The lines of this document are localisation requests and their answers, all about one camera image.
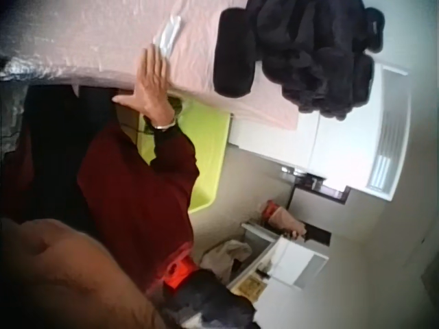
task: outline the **white cabinet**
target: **white cabinet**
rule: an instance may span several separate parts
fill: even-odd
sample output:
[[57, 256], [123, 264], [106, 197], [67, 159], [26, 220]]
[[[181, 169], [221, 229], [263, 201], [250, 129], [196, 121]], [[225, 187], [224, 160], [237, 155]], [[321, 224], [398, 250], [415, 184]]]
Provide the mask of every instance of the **white cabinet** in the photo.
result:
[[316, 139], [319, 114], [299, 114], [296, 130], [248, 120], [232, 121], [229, 143], [285, 165], [306, 169]]
[[299, 114], [295, 131], [234, 120], [229, 142], [377, 197], [391, 200], [410, 128], [410, 77], [375, 64], [369, 102], [343, 121]]

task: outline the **hand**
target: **hand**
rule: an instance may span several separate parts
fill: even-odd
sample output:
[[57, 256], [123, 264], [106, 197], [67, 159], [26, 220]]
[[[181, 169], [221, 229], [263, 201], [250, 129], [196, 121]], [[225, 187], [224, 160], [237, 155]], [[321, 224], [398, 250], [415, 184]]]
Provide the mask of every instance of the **hand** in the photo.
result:
[[150, 45], [143, 50], [133, 94], [114, 96], [112, 100], [146, 116], [154, 127], [165, 126], [175, 116], [167, 100], [168, 88], [169, 65], [160, 49]]

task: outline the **person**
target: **person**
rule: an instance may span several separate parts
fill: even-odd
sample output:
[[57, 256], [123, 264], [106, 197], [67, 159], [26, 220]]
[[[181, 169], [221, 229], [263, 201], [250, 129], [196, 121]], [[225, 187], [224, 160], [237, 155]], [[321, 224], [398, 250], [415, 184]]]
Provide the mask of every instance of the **person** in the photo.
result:
[[2, 328], [168, 328], [88, 235], [53, 219], [0, 224]]
[[[141, 56], [131, 95], [81, 87], [77, 97], [70, 86], [30, 87], [17, 150], [5, 158], [1, 215], [21, 224], [26, 234], [32, 225], [42, 231], [61, 226], [52, 219], [62, 222], [63, 230], [86, 233], [108, 250], [142, 295], [152, 297], [166, 283], [173, 294], [185, 282], [190, 285], [203, 271], [189, 256], [193, 231], [187, 212], [199, 171], [195, 148], [167, 100], [168, 88], [169, 65], [154, 46]], [[136, 110], [153, 131], [156, 158], [150, 165], [122, 131], [114, 103]], [[30, 224], [35, 219], [51, 220]], [[40, 236], [33, 239], [50, 245]], [[65, 250], [67, 260], [76, 259], [72, 249]], [[92, 261], [87, 250], [82, 250], [83, 266]], [[118, 272], [107, 267], [84, 273], [101, 280]], [[216, 285], [215, 278], [209, 280]], [[227, 300], [215, 313], [223, 318], [219, 322], [245, 328], [254, 315], [251, 303], [224, 286], [215, 291], [209, 298]], [[231, 319], [233, 303], [238, 316]]]

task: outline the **red object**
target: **red object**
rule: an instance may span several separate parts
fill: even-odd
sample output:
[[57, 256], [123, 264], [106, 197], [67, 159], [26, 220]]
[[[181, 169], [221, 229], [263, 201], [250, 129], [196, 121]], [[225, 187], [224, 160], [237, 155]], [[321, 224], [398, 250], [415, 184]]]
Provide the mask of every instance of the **red object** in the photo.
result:
[[[7, 161], [4, 168], [16, 179], [4, 180], [1, 191], [2, 213], [16, 220], [33, 176], [30, 139], [23, 138], [15, 162]], [[91, 143], [78, 174], [102, 242], [144, 292], [168, 278], [173, 264], [178, 266], [191, 251], [187, 211], [199, 175], [195, 149], [184, 134], [161, 141], [155, 151], [148, 166], [119, 125], [110, 123]]]
[[177, 289], [185, 278], [197, 271], [199, 267], [192, 258], [183, 258], [180, 262], [174, 263], [164, 277], [165, 283], [173, 289]]
[[265, 209], [262, 212], [262, 218], [268, 221], [278, 208], [279, 205], [275, 204], [272, 200], [268, 200], [267, 206], [265, 206]]

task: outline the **wrist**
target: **wrist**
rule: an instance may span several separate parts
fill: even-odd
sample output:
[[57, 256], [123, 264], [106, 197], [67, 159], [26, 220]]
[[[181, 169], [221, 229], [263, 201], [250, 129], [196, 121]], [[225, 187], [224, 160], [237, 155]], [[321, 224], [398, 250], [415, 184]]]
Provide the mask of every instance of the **wrist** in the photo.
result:
[[150, 117], [153, 127], [165, 127], [171, 125], [175, 121], [176, 113], [171, 104], [166, 102], [155, 108], [154, 115]]

